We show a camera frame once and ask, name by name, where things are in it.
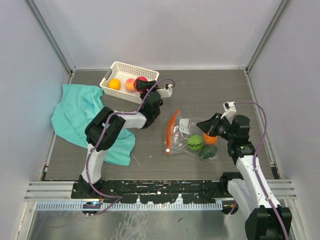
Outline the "yellow fake lemon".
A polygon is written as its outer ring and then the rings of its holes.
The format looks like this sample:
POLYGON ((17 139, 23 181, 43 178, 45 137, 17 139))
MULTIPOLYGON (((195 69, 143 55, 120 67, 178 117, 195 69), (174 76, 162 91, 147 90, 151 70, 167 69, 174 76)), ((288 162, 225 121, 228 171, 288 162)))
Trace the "yellow fake lemon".
POLYGON ((119 79, 113 78, 108 83, 108 88, 112 90, 119 91, 121 89, 122 83, 119 79))

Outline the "fake peach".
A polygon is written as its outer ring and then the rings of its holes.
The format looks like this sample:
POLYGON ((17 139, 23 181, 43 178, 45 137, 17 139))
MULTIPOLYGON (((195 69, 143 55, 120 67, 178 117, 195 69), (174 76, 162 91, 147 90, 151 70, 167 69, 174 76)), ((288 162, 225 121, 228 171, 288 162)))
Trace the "fake peach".
POLYGON ((130 92, 130 93, 134 93, 136 92, 136 89, 135 89, 135 78, 128 78, 126 81, 125 81, 125 89, 130 92))

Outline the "clear zip bag orange seal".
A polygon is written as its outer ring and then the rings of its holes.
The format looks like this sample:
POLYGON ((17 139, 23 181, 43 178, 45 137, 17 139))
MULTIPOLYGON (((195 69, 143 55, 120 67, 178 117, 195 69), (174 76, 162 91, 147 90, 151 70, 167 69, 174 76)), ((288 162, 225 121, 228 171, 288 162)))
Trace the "clear zip bag orange seal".
POLYGON ((213 163, 218 156, 218 137, 205 134, 197 123, 201 118, 183 118, 177 110, 166 128, 166 153, 188 154, 197 160, 213 163))

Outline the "red fake apple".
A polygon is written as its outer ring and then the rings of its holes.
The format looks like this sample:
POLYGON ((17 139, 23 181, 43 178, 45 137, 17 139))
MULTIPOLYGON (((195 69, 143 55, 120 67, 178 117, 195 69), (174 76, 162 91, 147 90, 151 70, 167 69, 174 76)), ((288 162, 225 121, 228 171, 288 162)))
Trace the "red fake apple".
POLYGON ((148 80, 144 76, 137 77, 135 79, 135 83, 134 83, 134 87, 135 87, 136 91, 141 93, 142 90, 146 88, 147 82, 148 82, 148 80))

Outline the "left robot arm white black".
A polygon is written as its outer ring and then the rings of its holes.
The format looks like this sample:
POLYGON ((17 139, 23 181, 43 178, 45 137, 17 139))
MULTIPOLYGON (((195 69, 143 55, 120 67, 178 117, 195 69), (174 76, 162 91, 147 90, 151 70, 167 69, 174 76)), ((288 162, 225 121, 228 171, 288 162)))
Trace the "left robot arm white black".
POLYGON ((84 170, 79 176, 82 192, 88 198, 100 193, 102 165, 107 153, 123 129, 146 129, 160 115, 163 105, 157 81, 135 80, 135 88, 140 92, 141 103, 136 111, 115 111, 104 107, 85 129, 88 143, 84 170))

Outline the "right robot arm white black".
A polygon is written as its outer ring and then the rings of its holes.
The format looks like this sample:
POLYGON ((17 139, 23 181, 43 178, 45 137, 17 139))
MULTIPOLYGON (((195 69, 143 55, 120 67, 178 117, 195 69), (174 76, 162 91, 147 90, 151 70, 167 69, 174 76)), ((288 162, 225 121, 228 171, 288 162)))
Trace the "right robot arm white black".
POLYGON ((249 140, 250 119, 236 115, 232 121, 220 113, 196 126, 210 137, 227 141, 227 152, 238 172, 223 173, 219 191, 233 196, 245 218, 249 240, 287 240, 292 222, 289 208, 282 207, 261 170, 257 152, 249 140))

